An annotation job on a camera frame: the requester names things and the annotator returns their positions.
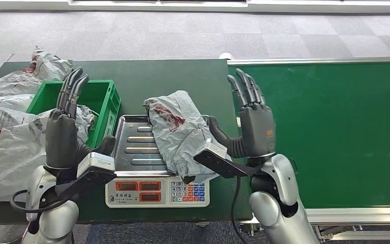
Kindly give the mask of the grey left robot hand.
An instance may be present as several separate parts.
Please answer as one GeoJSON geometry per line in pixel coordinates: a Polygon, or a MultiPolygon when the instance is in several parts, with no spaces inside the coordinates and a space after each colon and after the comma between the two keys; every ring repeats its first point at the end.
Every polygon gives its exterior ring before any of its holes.
{"type": "Polygon", "coordinates": [[[76,169],[88,153],[95,152],[109,156],[114,149],[116,138],[105,137],[99,146],[93,148],[78,139],[76,126],[77,100],[88,74],[78,67],[64,78],[56,101],[56,107],[48,117],[46,126],[46,167],[52,169],[76,169]]]}

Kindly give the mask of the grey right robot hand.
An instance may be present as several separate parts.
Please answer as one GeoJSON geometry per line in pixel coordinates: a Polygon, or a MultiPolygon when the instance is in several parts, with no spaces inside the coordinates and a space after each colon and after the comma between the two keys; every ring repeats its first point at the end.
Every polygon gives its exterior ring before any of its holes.
{"type": "Polygon", "coordinates": [[[228,75],[240,106],[240,125],[242,135],[238,138],[228,136],[215,117],[209,117],[209,130],[218,143],[227,149],[232,158],[266,157],[275,153],[276,126],[272,109],[256,84],[254,78],[236,68],[239,80],[228,75]]]}

